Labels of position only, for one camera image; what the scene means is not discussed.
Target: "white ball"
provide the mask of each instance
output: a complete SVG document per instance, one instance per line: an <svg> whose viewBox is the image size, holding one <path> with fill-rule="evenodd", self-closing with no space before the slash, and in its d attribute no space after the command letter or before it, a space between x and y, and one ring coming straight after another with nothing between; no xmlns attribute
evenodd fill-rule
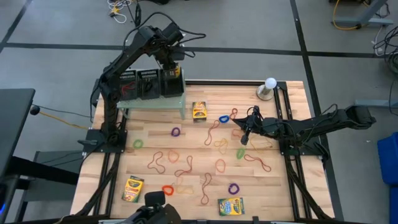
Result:
<svg viewBox="0 0 398 224"><path fill-rule="evenodd" d="M276 80L275 80L275 78L267 78L267 80L266 80L266 88L267 89L273 89L273 88L275 88L275 86L276 86Z"/></svg>

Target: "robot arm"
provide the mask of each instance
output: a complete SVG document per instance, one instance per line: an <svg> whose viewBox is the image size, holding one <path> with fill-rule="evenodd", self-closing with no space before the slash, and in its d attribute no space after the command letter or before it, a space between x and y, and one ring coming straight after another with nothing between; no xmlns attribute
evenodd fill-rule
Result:
<svg viewBox="0 0 398 224"><path fill-rule="evenodd" d="M116 126L116 104L121 98L120 75L141 55L147 54L148 56L153 55L159 61L168 79L175 78L179 71L177 71L177 63L174 62L176 54L173 45L182 39L183 35L175 23L169 24L164 30L152 26L142 26L135 34L131 45L126 47L121 55L104 69L98 87L104 99L104 122L101 125L101 132L107 144L117 145L121 131L123 131Z"/></svg>
<svg viewBox="0 0 398 224"><path fill-rule="evenodd" d="M303 121L263 118L259 107L254 106L252 115L233 121L244 131L241 139L243 145L248 143L250 133L256 133L276 140L284 139L291 146L298 147L322 134L343 128L368 129L376 122L368 108L363 106L336 109L334 112Z"/></svg>

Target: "concrete floor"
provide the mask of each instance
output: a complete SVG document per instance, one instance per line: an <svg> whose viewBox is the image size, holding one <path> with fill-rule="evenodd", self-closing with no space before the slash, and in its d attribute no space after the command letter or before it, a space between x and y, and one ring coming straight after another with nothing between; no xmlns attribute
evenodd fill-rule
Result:
<svg viewBox="0 0 398 224"><path fill-rule="evenodd" d="M333 5L327 0L292 1L297 5L308 51L373 52L371 41L377 27L336 30L330 24ZM121 45L125 33L134 25L130 20L118 24L108 17L105 0L34 0L8 37L7 31L24 4L25 0L0 0L0 39L6 37L0 45L0 88L35 88L35 104L88 114L94 80L119 51L88 50L85 45ZM398 3L389 4L390 18L398 24ZM188 46L235 48L232 50L235 53L197 52L195 58L182 62L187 78L301 80L312 107L308 71L300 53L289 0L172 0L165 6L143 1L141 6L143 18L162 11L170 14L182 28L207 34L207 38L190 42ZM342 4L338 14L349 16L363 9L362 5ZM148 22L159 27L167 24L160 16ZM384 30L380 36L383 38L385 33ZM41 45L28 49L28 45L23 44ZM270 51L244 53L236 48L277 50L277 55ZM290 53L295 55L284 55L288 52L278 50L293 51ZM392 75L383 60L310 57L309 61L322 110L332 103L345 108L355 99L388 98ZM157 64L153 58L143 56L134 66L152 68ZM384 109L371 109L371 113L377 119L372 128L337 131L328 134L328 140L344 219L385 224L389 223L389 189L381 179L376 143L396 131L398 118ZM56 115L73 123L90 125L85 118ZM81 146L76 140L84 137L85 131L43 116L29 116L15 155L32 160L35 151L79 150ZM16 202L18 199L13 202L8 222L14 220ZM62 217L69 213L70 204L71 201L30 203L24 220Z"/></svg>

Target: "wooden table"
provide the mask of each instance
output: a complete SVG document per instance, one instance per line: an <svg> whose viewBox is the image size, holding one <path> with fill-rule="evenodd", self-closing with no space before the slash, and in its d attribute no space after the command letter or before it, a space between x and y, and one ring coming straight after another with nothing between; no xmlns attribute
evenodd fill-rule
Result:
<svg viewBox="0 0 398 224"><path fill-rule="evenodd" d="M309 118L310 110L303 83L287 82L287 86L293 118ZM252 220L253 216L258 216L260 220L292 221L293 214L285 162L280 155L279 145L275 140L252 134L252 145L248 144L246 147L246 154L252 157L260 157L267 165L272 167L270 172L264 171L258 161L248 162L236 158L236 152L242 145L239 141L240 138L231 134L234 128L238 128L231 121L212 130L212 143L209 146L204 144L208 137L208 129L213 125L214 120L221 115L230 114L233 108L238 109L237 118L246 117L247 109L254 105L260 106L264 117L277 116L275 101L259 100L256 96L256 88L256 86L187 85L187 114L186 120L183 121L180 119L178 111L130 111L126 124L128 130L126 150L120 159L111 218L127 218L144 205L144 197L140 198L139 203L126 202L121 199L124 185L130 175L145 179L142 195L147 192L162 190L163 185L176 183L177 178L174 176L176 170L189 169L187 156L192 156L192 172L183 174L181 177L183 177L182 186L187 188L186 193L192 190L193 194L178 194L175 192L172 196L166 196L166 202L177 209L182 219ZM205 123L193 123L193 101L205 101L207 103L208 118ZM281 97L281 101L284 112L283 97ZM99 99L93 128L100 128L103 115L103 101ZM174 127L181 129L179 137L170 135ZM214 146L214 142L222 138L228 140L228 148L224 155ZM144 141L143 148L134 149L132 147L136 139ZM168 160L167 155L170 150L177 151L180 154L176 163L171 163ZM159 164L165 166L163 174L158 174L155 169L147 168L153 155L158 151L163 152L163 157L158 161ZM81 169L71 214L79 211L96 190L103 158L104 154L92 153L86 159ZM226 163L224 173L218 172L215 168L215 162L218 159L223 159ZM333 217L321 160L316 156L302 156L302 163L308 191L325 213ZM208 204L202 205L203 193L201 187L205 181L206 172L212 175L209 186L205 188L210 200ZM221 217L218 213L217 199L232 197L228 193L228 186L233 182L240 186L240 191L236 196L243 198L246 214ZM303 217L302 197L298 190L296 192L298 193L300 216ZM107 195L106 189L101 202L100 213L104 213Z"/></svg>

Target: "yellow crayon box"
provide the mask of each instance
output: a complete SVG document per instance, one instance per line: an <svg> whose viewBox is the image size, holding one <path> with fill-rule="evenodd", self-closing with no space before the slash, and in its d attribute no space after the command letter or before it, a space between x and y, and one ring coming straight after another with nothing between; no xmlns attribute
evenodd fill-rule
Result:
<svg viewBox="0 0 398 224"><path fill-rule="evenodd" d="M221 216L244 214L243 198L218 199L218 206Z"/></svg>
<svg viewBox="0 0 398 224"><path fill-rule="evenodd" d="M192 103L192 118L193 122L206 121L207 118L206 102Z"/></svg>
<svg viewBox="0 0 398 224"><path fill-rule="evenodd" d="M144 179L130 176L126 182L126 186L124 187L122 199L128 202L137 203L143 186Z"/></svg>

